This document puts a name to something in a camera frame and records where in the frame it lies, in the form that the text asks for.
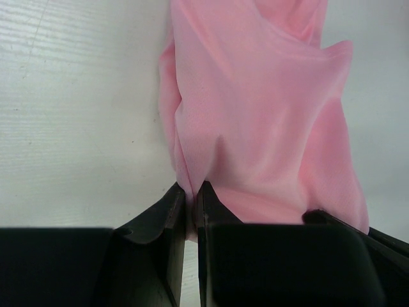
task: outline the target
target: white surface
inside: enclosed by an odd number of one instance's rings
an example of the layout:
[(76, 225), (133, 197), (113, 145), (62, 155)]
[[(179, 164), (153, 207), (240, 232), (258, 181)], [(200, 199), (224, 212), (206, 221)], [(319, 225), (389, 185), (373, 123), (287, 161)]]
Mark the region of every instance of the white surface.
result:
[[(174, 181), (157, 113), (167, 1), (0, 0), (0, 225), (119, 226)], [(330, 0), (371, 226), (409, 241), (409, 1)], [(188, 242), (183, 306), (198, 306)]]

